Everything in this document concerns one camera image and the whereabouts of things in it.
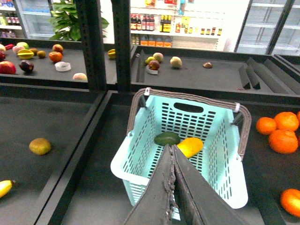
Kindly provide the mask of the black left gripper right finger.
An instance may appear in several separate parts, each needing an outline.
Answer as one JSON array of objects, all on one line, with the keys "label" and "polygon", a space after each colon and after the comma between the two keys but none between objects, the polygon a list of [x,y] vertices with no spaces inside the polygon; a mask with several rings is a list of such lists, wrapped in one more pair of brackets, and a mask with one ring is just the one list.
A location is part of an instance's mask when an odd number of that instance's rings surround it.
[{"label": "black left gripper right finger", "polygon": [[177,145],[172,146],[175,169],[175,201],[187,225],[245,225],[197,171]]}]

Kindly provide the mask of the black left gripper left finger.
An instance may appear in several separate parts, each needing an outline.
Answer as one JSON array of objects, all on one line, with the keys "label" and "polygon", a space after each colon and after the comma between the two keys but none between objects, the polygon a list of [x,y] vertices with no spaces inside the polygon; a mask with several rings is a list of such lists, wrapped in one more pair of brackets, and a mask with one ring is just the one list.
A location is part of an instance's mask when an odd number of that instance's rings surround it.
[{"label": "black left gripper left finger", "polygon": [[141,198],[125,219],[125,225],[170,225],[176,202],[174,151],[166,145]]}]

